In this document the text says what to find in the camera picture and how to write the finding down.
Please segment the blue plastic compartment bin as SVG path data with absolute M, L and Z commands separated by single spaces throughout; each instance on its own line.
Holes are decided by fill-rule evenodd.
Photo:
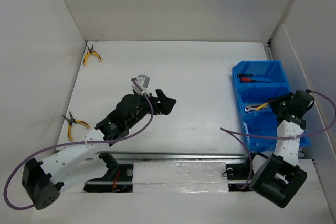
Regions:
M 251 79 L 269 83 L 241 83 L 237 74 L 253 74 Z M 271 108 L 245 112 L 248 105 L 262 105 L 268 100 L 291 92 L 285 71 L 280 61 L 242 61 L 232 68 L 233 90 L 236 98 L 239 121 L 244 142 L 251 152 L 274 151 L 276 140 L 254 137 L 255 135 L 277 136 L 279 122 Z

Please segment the red handled screwdriver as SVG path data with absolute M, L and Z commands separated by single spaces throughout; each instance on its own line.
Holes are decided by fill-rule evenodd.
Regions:
M 260 80 L 255 80 L 255 79 L 251 79 L 248 77 L 241 77 L 240 81 L 241 83 L 269 83 L 268 81 L 260 81 Z

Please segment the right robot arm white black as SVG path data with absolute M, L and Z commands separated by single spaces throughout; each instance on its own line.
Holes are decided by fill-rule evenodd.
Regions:
M 307 179 L 299 166 L 301 135 L 306 129 L 305 113 L 314 105 L 309 91 L 297 90 L 269 100 L 278 121 L 275 151 L 260 165 L 251 160 L 242 166 L 243 174 L 251 178 L 249 189 L 285 208 Z

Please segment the silver folding utility knife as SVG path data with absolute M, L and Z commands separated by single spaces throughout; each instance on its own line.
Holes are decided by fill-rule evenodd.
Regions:
M 259 105 L 257 105 L 257 104 L 255 104 L 255 105 L 248 105 L 248 106 L 245 107 L 245 112 L 253 111 L 253 110 L 255 110 L 258 107 L 259 107 Z

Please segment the green black precision screwdriver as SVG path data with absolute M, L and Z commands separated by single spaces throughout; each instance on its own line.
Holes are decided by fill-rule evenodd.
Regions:
M 253 76 L 253 74 L 237 74 L 238 78 L 250 78 L 252 76 Z

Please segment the metal mounting rail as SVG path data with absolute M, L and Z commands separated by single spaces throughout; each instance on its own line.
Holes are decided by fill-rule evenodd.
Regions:
M 262 153 L 251 153 L 249 156 L 223 156 L 223 155 L 192 155 L 192 154 L 141 154 L 117 153 L 114 158 L 112 151 L 96 150 L 95 146 L 73 146 L 66 148 L 43 161 L 43 170 L 51 175 L 52 183 L 64 183 L 63 188 L 73 187 L 79 183 L 92 181 L 131 181 L 135 161 L 215 161 L 225 160 L 228 166 L 232 160 L 243 160 L 242 167 L 249 174 L 267 159 Z

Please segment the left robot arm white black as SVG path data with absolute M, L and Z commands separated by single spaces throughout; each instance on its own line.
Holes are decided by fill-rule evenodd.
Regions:
M 24 162 L 22 186 L 33 207 L 37 210 L 49 207 L 61 193 L 82 182 L 115 179 L 119 165 L 108 149 L 131 138 L 129 130 L 145 116 L 169 115 L 176 103 L 160 89 L 152 96 L 134 88 L 82 141 L 71 142 L 40 161 L 30 157 Z

